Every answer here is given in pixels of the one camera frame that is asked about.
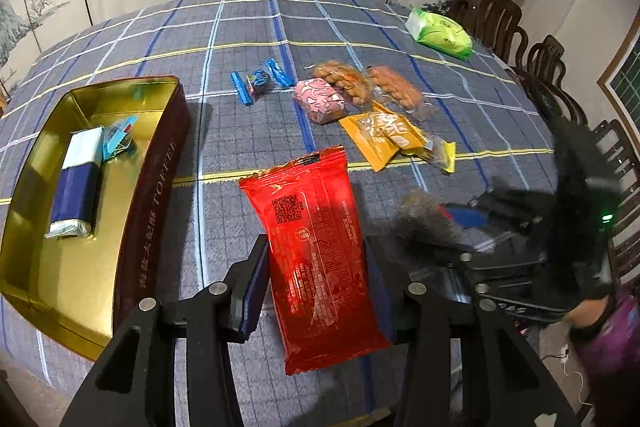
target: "red snack package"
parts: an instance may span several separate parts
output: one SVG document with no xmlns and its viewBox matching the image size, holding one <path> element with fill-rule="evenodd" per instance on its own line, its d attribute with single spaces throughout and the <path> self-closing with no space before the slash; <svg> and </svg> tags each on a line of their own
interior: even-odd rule
<svg viewBox="0 0 640 427">
<path fill-rule="evenodd" d="M 388 346 L 367 290 L 344 149 L 239 181 L 267 230 L 271 290 L 293 375 Z"/>
</svg>

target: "green package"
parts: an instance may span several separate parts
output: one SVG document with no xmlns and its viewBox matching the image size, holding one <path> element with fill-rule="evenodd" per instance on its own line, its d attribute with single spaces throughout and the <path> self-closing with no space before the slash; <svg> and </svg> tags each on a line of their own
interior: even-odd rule
<svg viewBox="0 0 640 427">
<path fill-rule="evenodd" d="M 473 51 L 471 37 L 463 27 L 443 15 L 414 8 L 404 26 L 414 41 L 452 57 L 467 60 Z"/>
</svg>

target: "pink patterned package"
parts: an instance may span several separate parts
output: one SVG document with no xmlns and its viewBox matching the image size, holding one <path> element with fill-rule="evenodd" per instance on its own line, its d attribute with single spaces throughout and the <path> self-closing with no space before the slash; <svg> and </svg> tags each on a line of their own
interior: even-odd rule
<svg viewBox="0 0 640 427">
<path fill-rule="evenodd" d="M 293 98 L 314 123 L 327 123 L 346 116 L 346 102 L 322 78 L 302 80 L 293 88 Z"/>
</svg>

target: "plaid tablecloth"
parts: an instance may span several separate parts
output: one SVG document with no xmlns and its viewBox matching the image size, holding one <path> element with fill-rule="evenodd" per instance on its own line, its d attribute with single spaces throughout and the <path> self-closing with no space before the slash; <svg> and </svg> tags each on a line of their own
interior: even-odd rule
<svg viewBox="0 0 640 427">
<path fill-rule="evenodd" d="M 493 176 L 514 187 L 553 189 L 550 133 L 520 87 L 477 44 L 468 62 L 416 44 L 404 29 L 407 14 L 374 0 L 181 0 L 60 42 L 33 65 L 0 120 L 0 225 L 34 138 L 67 90 L 168 73 L 185 87 L 193 126 L 164 228 L 157 291 L 163 301 L 188 298 L 222 279 L 263 231 L 237 179 L 306 152 L 345 146 L 365 233 L 393 218 L 402 196 L 418 187 L 459 202 L 481 193 Z M 399 71 L 437 108 L 421 126 L 457 142 L 455 174 L 423 162 L 371 171 L 339 124 L 309 123 L 290 89 L 244 107 L 230 73 L 250 73 L 270 57 L 295 79 L 308 78 L 311 65 L 329 58 Z M 72 395 L 90 362 L 0 303 L 0 347 Z M 295 377 L 285 376 L 283 353 L 273 304 L 266 302 L 251 340 L 230 346 L 246 425 L 332 425 L 398 397 L 402 347 Z M 184 343 L 176 359 L 177 423 L 187 425 Z"/>
</svg>

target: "metal pin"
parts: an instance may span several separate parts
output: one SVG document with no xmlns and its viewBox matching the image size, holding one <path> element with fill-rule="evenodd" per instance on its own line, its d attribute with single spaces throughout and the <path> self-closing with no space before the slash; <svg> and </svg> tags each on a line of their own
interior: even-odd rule
<svg viewBox="0 0 640 427">
<path fill-rule="evenodd" d="M 138 304 L 138 308 L 140 308 L 143 312 L 148 312 L 156 307 L 156 300 L 153 297 L 146 297 L 140 301 Z"/>
<path fill-rule="evenodd" d="M 481 299 L 479 306 L 481 310 L 486 312 L 495 312 L 495 302 L 491 299 Z"/>
<path fill-rule="evenodd" d="M 427 293 L 427 286 L 421 282 L 412 282 L 407 289 L 409 290 L 409 293 L 413 295 L 424 295 Z"/>
<path fill-rule="evenodd" d="M 214 282 L 211 286 L 209 286 L 209 293 L 212 295 L 222 295 L 228 286 L 223 282 Z"/>
</svg>

